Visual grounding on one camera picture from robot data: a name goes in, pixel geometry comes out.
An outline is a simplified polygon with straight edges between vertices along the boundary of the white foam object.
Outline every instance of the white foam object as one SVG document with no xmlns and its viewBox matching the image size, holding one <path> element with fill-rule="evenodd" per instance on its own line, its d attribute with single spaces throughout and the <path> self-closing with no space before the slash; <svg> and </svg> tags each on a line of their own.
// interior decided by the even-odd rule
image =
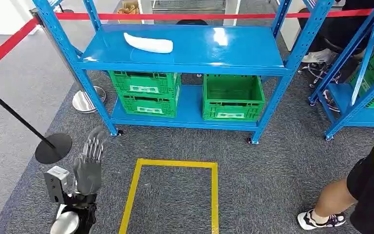
<svg viewBox="0 0 374 234">
<path fill-rule="evenodd" d="M 125 41 L 132 47 L 153 53 L 167 54 L 173 51 L 173 42 L 167 39 L 139 38 L 124 33 Z"/>
</svg>

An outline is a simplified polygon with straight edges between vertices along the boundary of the yellow floor tape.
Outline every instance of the yellow floor tape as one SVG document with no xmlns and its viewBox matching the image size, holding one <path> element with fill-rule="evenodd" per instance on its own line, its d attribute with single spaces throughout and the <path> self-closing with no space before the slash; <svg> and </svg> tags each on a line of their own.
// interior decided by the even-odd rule
<svg viewBox="0 0 374 234">
<path fill-rule="evenodd" d="M 219 234 L 219 196 L 218 196 L 218 173 L 217 162 L 197 162 L 197 161 L 176 161 L 176 160 L 155 160 L 155 159 L 137 159 L 130 191 L 128 192 L 127 203 L 118 234 L 126 234 L 132 204 L 137 190 L 138 179 L 140 178 L 142 166 L 168 166 L 168 167 L 201 167 L 211 169 L 211 234 Z"/>
</svg>

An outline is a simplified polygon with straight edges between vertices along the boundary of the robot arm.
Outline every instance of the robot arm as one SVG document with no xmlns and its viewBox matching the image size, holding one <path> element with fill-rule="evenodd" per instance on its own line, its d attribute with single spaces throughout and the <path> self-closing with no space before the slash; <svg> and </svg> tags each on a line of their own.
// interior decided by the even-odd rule
<svg viewBox="0 0 374 234">
<path fill-rule="evenodd" d="M 51 234 L 90 234 L 96 222 L 96 197 L 101 187 L 101 159 L 108 135 L 95 128 L 74 159 L 75 192 L 67 194 L 70 172 L 55 166 L 44 173 L 52 202 L 59 203 Z"/>
</svg>

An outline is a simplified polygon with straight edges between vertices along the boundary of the black shorts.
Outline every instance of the black shorts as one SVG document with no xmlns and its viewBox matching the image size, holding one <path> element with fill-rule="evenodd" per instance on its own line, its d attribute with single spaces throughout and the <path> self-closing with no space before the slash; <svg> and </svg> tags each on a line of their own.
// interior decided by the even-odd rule
<svg viewBox="0 0 374 234">
<path fill-rule="evenodd" d="M 362 234 L 374 234 L 374 148 L 353 167 L 347 186 L 358 200 L 350 217 L 352 225 Z"/>
</svg>

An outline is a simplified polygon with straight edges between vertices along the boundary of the red barrier rope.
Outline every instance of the red barrier rope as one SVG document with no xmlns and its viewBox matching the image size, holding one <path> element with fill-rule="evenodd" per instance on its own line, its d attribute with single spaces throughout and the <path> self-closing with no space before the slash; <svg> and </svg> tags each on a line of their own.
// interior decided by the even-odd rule
<svg viewBox="0 0 374 234">
<path fill-rule="evenodd" d="M 327 17 L 349 17 L 349 16 L 367 16 L 373 9 L 361 9 L 350 11 L 331 11 Z M 273 19 L 276 14 L 98 14 L 100 20 L 223 20 L 223 19 Z M 59 20 L 89 20 L 87 13 L 56 13 Z M 286 18 L 308 18 L 310 13 L 289 13 Z M 30 33 L 38 24 L 36 18 L 28 21 L 19 31 L 13 34 L 0 46 L 0 60 L 7 55 L 28 33 Z"/>
<path fill-rule="evenodd" d="M 368 16 L 373 9 L 331 11 L 327 17 Z M 273 19 L 276 14 L 98 14 L 100 20 L 224 20 L 224 19 Z M 308 18 L 310 13 L 288 13 L 286 18 Z M 89 20 L 87 13 L 56 13 L 59 20 Z"/>
<path fill-rule="evenodd" d="M 8 54 L 28 33 L 38 24 L 37 18 L 32 18 L 19 31 L 13 34 L 8 40 L 0 45 L 0 60 Z"/>
</svg>

